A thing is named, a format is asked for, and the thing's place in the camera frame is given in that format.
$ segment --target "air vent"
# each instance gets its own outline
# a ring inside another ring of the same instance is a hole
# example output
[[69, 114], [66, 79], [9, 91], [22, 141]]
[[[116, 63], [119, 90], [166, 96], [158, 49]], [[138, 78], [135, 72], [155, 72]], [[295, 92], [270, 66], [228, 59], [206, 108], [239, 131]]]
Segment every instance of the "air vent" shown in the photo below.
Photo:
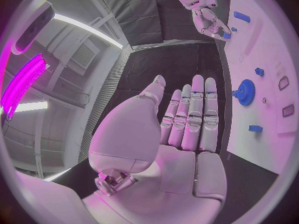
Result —
[[89, 39], [87, 39], [74, 53], [72, 60], [84, 69], [87, 69], [98, 53], [99, 49]]

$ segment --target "white robotic hand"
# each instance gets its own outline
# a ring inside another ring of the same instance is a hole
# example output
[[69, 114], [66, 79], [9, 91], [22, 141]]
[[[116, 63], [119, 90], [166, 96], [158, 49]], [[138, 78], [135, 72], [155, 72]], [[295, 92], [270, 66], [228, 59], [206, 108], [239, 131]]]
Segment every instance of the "white robotic hand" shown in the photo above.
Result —
[[213, 78], [206, 80], [204, 92], [203, 77], [196, 75], [192, 80], [192, 87], [190, 85], [183, 87], [178, 102], [179, 92], [180, 90], [176, 90], [173, 93], [172, 100], [162, 120], [161, 144], [195, 151], [200, 129], [203, 125], [199, 149], [215, 152], [219, 122], [215, 80]]
[[217, 32], [221, 28], [225, 33], [230, 34], [230, 29], [206, 7], [217, 7], [217, 0], [180, 0], [184, 7], [192, 10], [193, 22], [197, 31], [201, 34], [213, 37], [218, 40], [227, 41]]
[[131, 173], [142, 172], [154, 162], [161, 137], [156, 114], [165, 85], [158, 75], [138, 96], [115, 107], [95, 132], [89, 163], [99, 173], [98, 188], [107, 195], [132, 185]]

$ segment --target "fluorescent light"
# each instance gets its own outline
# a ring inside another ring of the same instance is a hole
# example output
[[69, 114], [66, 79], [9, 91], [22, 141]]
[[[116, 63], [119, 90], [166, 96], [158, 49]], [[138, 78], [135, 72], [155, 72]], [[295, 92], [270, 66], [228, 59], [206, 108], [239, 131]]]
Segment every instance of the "fluorescent light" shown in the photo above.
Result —
[[65, 171], [63, 171], [63, 172], [61, 172], [61, 173], [57, 173], [57, 174], [55, 174], [55, 175], [53, 175], [53, 176], [51, 176], [51, 177], [49, 177], [49, 178], [46, 178], [46, 179], [44, 179], [44, 181], [46, 181], [46, 182], [51, 182], [52, 180], [54, 180], [55, 178], [57, 178], [57, 177], [59, 177], [60, 175], [62, 175], [62, 174], [64, 174], [65, 172], [67, 172], [68, 170], [70, 170], [71, 168], [69, 168], [69, 169], [67, 169], [67, 170], [65, 170]]
[[22, 111], [34, 111], [34, 110], [42, 110], [48, 108], [48, 102], [33, 102], [33, 103], [26, 103], [26, 104], [19, 104], [15, 110], [15, 112], [22, 112]]
[[103, 38], [104, 40], [110, 42], [111, 44], [113, 44], [113, 45], [115, 45], [115, 46], [117, 46], [117, 47], [119, 47], [121, 49], [123, 48], [123, 46], [121, 44], [119, 44], [117, 41], [113, 40], [109, 36], [106, 36], [105, 34], [101, 33], [100, 31], [98, 31], [98, 30], [96, 30], [94, 28], [92, 28], [89, 25], [86, 25], [86, 24], [81, 23], [81, 22], [79, 22], [79, 21], [77, 21], [75, 19], [72, 19], [72, 18], [67, 17], [67, 16], [63, 16], [63, 15], [60, 15], [60, 14], [55, 14], [54, 18], [57, 19], [57, 20], [60, 20], [60, 21], [68, 22], [68, 23], [73, 24], [75, 26], [78, 26], [78, 27], [80, 27], [82, 29], [85, 29], [85, 30], [87, 30], [87, 31], [89, 31], [89, 32], [91, 32], [91, 33], [93, 33], [93, 34], [95, 34], [95, 35]]

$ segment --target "magenta light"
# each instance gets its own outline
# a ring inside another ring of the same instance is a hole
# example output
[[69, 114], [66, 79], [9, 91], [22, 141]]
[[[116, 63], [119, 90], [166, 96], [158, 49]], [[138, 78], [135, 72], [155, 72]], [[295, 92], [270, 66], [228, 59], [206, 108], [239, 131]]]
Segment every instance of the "magenta light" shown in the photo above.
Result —
[[19, 102], [36, 79], [46, 70], [46, 62], [42, 54], [29, 61], [11, 81], [2, 99], [1, 106], [11, 119]]

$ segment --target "corrugated wall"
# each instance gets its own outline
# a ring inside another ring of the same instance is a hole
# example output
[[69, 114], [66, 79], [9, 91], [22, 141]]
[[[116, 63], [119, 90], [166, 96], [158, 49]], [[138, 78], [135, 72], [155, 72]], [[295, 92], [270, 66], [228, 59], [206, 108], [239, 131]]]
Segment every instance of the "corrugated wall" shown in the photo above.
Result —
[[108, 76], [106, 77], [103, 86], [96, 98], [96, 101], [92, 107], [91, 113], [89, 115], [85, 131], [83, 134], [80, 153], [78, 158], [78, 163], [82, 162], [84, 159], [88, 158], [89, 145], [92, 139], [92, 131], [95, 128], [97, 121], [99, 120], [104, 108], [109, 102], [111, 96], [114, 94], [124, 67], [127, 63], [129, 55], [133, 52], [130, 45], [127, 45], [120, 56], [116, 60], [114, 66], [111, 68]]

